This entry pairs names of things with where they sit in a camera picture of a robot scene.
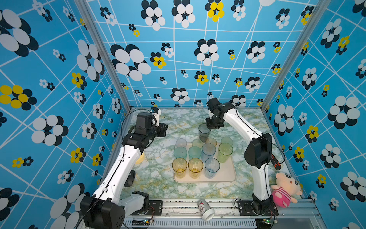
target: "clear plastic cup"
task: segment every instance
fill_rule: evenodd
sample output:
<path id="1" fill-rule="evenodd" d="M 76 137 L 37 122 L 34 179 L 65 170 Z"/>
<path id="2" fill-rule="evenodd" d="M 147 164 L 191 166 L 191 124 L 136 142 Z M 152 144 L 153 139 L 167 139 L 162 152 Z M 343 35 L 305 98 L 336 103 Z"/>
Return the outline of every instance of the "clear plastic cup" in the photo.
<path id="1" fill-rule="evenodd" d="M 172 167 L 175 176 L 177 178 L 183 178 L 187 171 L 187 161 L 184 158 L 176 158 L 172 163 Z"/>
<path id="2" fill-rule="evenodd" d="M 220 169 L 220 162 L 216 158 L 208 158 L 205 161 L 205 176 L 209 179 L 214 177 Z"/>
<path id="3" fill-rule="evenodd" d="M 221 138 L 221 143 L 229 143 L 230 145 L 233 145 L 233 140 L 229 137 L 223 137 Z"/>
<path id="4" fill-rule="evenodd" d="M 211 143 L 205 143 L 202 146 L 202 161 L 205 162 L 208 158 L 213 158 L 216 153 L 216 147 Z"/>
<path id="5" fill-rule="evenodd" d="M 203 142 L 200 139 L 195 139 L 192 141 L 192 146 L 198 146 L 199 148 L 202 148 Z"/>
<path id="6" fill-rule="evenodd" d="M 174 156 L 176 158 L 187 158 L 187 149 L 185 147 L 179 146 L 174 150 Z"/>
<path id="7" fill-rule="evenodd" d="M 192 158 L 200 158 L 201 157 L 201 154 L 202 154 L 202 150 L 198 146 L 192 146 L 188 150 L 188 155 L 189 155 L 189 159 L 190 160 Z"/>
<path id="8" fill-rule="evenodd" d="M 214 146 L 217 145 L 217 141 L 216 139 L 214 139 L 213 137 L 208 137 L 207 140 L 206 140 L 206 143 L 211 143 L 213 144 Z"/>
<path id="9" fill-rule="evenodd" d="M 199 173 L 203 169 L 203 162 L 198 158 L 192 158 L 188 162 L 188 168 L 190 171 L 190 175 L 193 179 L 197 179 L 199 177 Z"/>
<path id="10" fill-rule="evenodd" d="M 229 143 L 221 143 L 219 145 L 219 154 L 217 159 L 220 163 L 224 163 L 232 154 L 232 146 Z"/>
<path id="11" fill-rule="evenodd" d="M 187 146 L 187 141 L 184 138 L 179 138 L 176 142 L 175 142 L 175 146 L 176 147 L 186 147 Z"/>
<path id="12" fill-rule="evenodd" d="M 206 123 L 202 123 L 201 125 L 199 125 L 198 136 L 202 142 L 206 142 L 208 136 L 210 135 L 210 132 L 211 130 L 207 128 Z"/>

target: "blue plastic cup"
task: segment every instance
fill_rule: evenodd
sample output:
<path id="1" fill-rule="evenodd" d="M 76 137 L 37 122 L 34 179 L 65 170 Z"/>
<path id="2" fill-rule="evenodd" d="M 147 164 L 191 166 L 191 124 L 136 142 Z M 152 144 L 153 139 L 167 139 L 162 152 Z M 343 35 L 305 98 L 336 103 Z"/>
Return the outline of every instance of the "blue plastic cup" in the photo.
<path id="1" fill-rule="evenodd" d="M 208 158 L 205 161 L 205 176 L 207 178 L 213 178 L 219 169 L 220 162 L 216 158 Z"/>
<path id="2" fill-rule="evenodd" d="M 202 146 L 202 161 L 213 158 L 216 153 L 216 147 L 212 143 L 205 143 Z"/>

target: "marble surface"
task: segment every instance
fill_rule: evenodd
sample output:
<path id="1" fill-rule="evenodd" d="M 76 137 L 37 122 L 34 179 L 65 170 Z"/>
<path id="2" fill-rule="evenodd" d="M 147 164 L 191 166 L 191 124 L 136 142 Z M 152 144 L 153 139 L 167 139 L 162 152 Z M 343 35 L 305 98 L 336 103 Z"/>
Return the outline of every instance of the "marble surface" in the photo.
<path id="1" fill-rule="evenodd" d="M 258 130 L 263 133 L 270 132 L 260 109 L 239 109 L 238 111 Z M 132 114 L 130 126 L 135 125 L 139 111 L 135 113 Z M 208 117 L 208 112 L 203 108 L 161 109 L 160 122 L 168 125 L 167 136 L 155 138 L 151 146 L 145 149 L 145 160 L 133 168 L 136 172 L 135 181 L 131 187 L 122 190 L 121 198 L 128 197 L 133 191 L 142 191 L 148 193 L 150 198 L 251 199 L 253 193 L 251 166 L 244 159 L 247 144 L 228 123 L 225 123 L 223 128 L 212 130 L 209 137 L 215 138 L 218 142 L 224 136 L 233 139 L 232 158 L 235 165 L 236 180 L 223 183 L 177 183 L 174 180 L 171 164 L 175 159 L 173 155 L 175 141 L 178 138 L 185 138 L 187 142 L 197 139 L 198 126 L 204 123 L 206 117 Z M 272 147 L 272 152 L 278 161 L 283 160 L 276 147 Z M 268 171 L 270 185 L 275 184 L 276 172 L 274 167 L 268 166 Z M 289 173 L 285 163 L 282 164 L 280 171 Z"/>

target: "pink plush toy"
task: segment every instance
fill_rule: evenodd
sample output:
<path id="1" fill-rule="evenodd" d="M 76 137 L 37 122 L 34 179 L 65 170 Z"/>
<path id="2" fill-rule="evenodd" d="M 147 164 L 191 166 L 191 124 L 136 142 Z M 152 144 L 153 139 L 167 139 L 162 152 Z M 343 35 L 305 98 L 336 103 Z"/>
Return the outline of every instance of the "pink plush toy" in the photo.
<path id="1" fill-rule="evenodd" d="M 285 173 L 277 173 L 276 178 L 277 185 L 271 185 L 274 203 L 279 207 L 288 207 L 290 202 L 297 203 L 292 195 L 302 194 L 298 181 Z"/>

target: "white tray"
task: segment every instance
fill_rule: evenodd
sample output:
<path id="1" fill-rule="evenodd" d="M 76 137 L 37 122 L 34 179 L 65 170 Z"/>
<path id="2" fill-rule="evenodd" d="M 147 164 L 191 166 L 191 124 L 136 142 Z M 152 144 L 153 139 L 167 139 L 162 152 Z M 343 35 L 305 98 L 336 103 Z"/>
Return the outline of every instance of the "white tray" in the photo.
<path id="1" fill-rule="evenodd" d="M 216 145 L 216 153 L 214 158 L 217 159 L 217 155 L 219 154 L 219 142 Z M 192 143 L 187 143 L 187 162 L 189 162 L 188 150 L 192 147 Z M 174 180 L 178 183 L 197 183 L 197 182 L 234 182 L 236 180 L 236 172 L 234 168 L 234 162 L 232 157 L 229 157 L 225 163 L 220 162 L 220 169 L 216 173 L 213 178 L 207 178 L 205 176 L 205 165 L 203 165 L 202 171 L 199 173 L 199 177 L 197 179 L 193 179 L 190 176 L 189 168 L 187 167 L 186 175 L 183 178 L 178 178 L 174 174 Z"/>

